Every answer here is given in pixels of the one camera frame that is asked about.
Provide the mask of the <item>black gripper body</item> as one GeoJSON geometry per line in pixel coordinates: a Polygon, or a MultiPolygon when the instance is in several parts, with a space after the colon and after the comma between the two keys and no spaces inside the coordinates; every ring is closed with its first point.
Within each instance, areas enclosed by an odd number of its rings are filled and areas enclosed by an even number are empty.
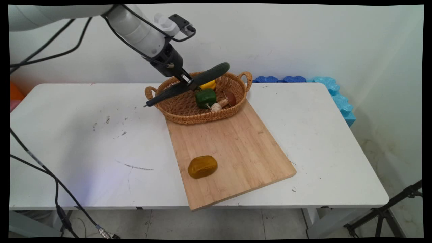
{"type": "Polygon", "coordinates": [[[170,43],[166,43],[161,52],[153,58],[151,66],[165,77],[179,77],[183,72],[183,59],[170,43]]]}

